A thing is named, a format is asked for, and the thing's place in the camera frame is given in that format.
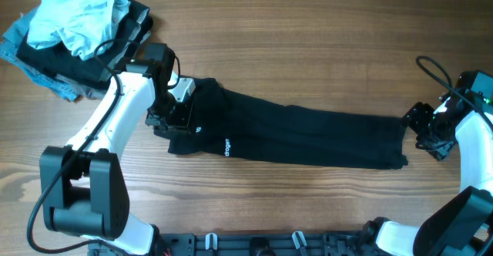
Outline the black t-shirt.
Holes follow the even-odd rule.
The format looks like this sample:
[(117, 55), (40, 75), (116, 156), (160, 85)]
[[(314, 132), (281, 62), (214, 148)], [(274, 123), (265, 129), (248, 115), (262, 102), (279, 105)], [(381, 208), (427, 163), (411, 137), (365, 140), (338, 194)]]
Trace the black t-shirt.
[(196, 79), (190, 129), (154, 133), (169, 153), (323, 167), (396, 170), (407, 165), (405, 128), (397, 117), (283, 106)]

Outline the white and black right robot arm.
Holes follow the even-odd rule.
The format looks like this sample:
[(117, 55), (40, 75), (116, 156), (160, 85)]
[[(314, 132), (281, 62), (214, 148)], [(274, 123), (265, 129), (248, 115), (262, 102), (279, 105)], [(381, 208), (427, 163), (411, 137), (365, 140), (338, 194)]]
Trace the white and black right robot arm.
[(367, 222), (363, 245), (387, 255), (490, 255), (492, 77), (479, 70), (463, 72), (438, 108), (417, 103), (403, 121), (435, 159), (459, 149), (459, 192), (421, 226), (382, 217)]

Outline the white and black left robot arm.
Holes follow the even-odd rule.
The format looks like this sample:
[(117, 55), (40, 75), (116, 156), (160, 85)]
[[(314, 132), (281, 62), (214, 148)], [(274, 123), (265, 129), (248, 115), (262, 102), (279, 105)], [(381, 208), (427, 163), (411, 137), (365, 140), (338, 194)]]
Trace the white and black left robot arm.
[(190, 132), (194, 81), (181, 76), (178, 57), (164, 43), (150, 43), (143, 59), (123, 57), (108, 70), (108, 92), (85, 126), (65, 146), (46, 147), (39, 159), (42, 194), (29, 218), (28, 242), (38, 252), (60, 252), (35, 244), (41, 214), (48, 230), (83, 237), (82, 246), (170, 255), (157, 226), (131, 214), (120, 158), (142, 116), (159, 136)]

